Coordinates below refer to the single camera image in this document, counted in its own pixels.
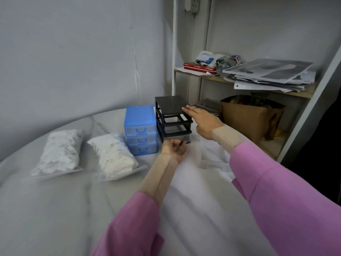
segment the white wall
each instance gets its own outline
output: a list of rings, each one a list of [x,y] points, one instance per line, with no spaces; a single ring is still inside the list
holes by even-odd
[[[238,54],[245,61],[270,57],[312,61],[322,71],[341,44],[341,0],[213,0],[207,49]],[[310,138],[325,110],[335,100],[341,77],[334,76],[289,150],[292,157]],[[203,80],[201,98],[216,100],[248,91]],[[287,106],[280,128],[292,123],[307,100],[271,94]]]
[[[168,0],[0,0],[0,159],[78,118],[170,94],[172,9]]]

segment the power socket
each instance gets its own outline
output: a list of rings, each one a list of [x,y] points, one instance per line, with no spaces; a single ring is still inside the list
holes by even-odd
[[[185,11],[197,14],[199,12],[200,0],[185,0]]]

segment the red book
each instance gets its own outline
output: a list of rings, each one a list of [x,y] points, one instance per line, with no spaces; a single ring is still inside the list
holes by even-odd
[[[210,74],[216,74],[216,72],[207,71],[207,70],[204,70],[204,69],[199,69],[199,68],[194,68],[194,67],[189,67],[189,66],[184,66],[183,68],[188,69],[188,70],[192,70],[192,71],[202,72],[202,73],[209,72]]]
[[[183,66],[198,68],[198,69],[202,69],[202,70],[206,70],[206,71],[212,71],[212,72],[216,71],[216,67],[196,64],[194,62],[184,63]]]

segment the plastic drawer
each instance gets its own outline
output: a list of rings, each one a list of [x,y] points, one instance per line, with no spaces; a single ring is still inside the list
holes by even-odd
[[[145,135],[145,136],[135,136],[135,137],[129,137],[127,136],[127,143],[128,145],[149,145],[154,144],[157,141],[157,135]]]
[[[140,136],[156,134],[156,124],[146,126],[125,127],[126,136]]]
[[[164,137],[165,139],[176,139],[176,140],[181,140],[181,141],[187,141],[188,143],[191,141],[190,135],[178,135],[175,137]]]
[[[158,143],[151,145],[132,145],[128,146],[128,148],[133,156],[151,155],[158,152]]]

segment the pink shirt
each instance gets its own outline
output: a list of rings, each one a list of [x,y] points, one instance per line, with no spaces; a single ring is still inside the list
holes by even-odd
[[[341,207],[250,142],[235,148],[233,184],[279,256],[341,255]],[[157,255],[156,203],[135,193],[109,224],[92,256]]]

